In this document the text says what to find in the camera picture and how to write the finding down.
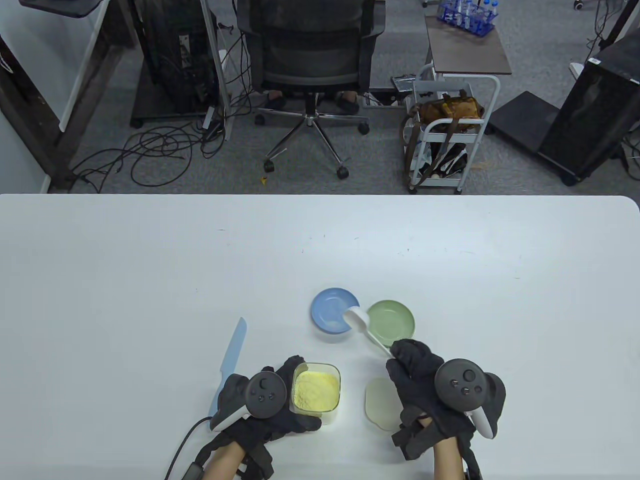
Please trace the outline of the person's right hand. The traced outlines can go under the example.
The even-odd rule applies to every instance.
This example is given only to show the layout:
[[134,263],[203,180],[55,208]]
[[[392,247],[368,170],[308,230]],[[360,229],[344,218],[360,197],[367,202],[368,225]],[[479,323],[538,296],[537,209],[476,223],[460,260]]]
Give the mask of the person's right hand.
[[390,353],[392,358],[386,362],[386,370],[402,406],[432,420],[445,439],[472,439],[476,428],[471,421],[446,406],[436,392],[435,374],[444,360],[425,343],[414,339],[396,340]]

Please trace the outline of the person's left hand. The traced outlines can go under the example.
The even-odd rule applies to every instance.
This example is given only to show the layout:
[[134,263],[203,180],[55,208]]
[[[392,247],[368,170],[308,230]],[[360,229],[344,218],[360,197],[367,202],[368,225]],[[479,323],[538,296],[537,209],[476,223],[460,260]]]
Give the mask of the person's left hand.
[[247,407],[249,416],[237,419],[218,433],[213,449],[235,442],[248,453],[287,434],[319,430],[322,419],[290,409],[294,372],[303,363],[303,357],[294,355],[279,369],[265,366],[252,378],[231,375],[218,398],[217,416],[233,413],[242,406]]

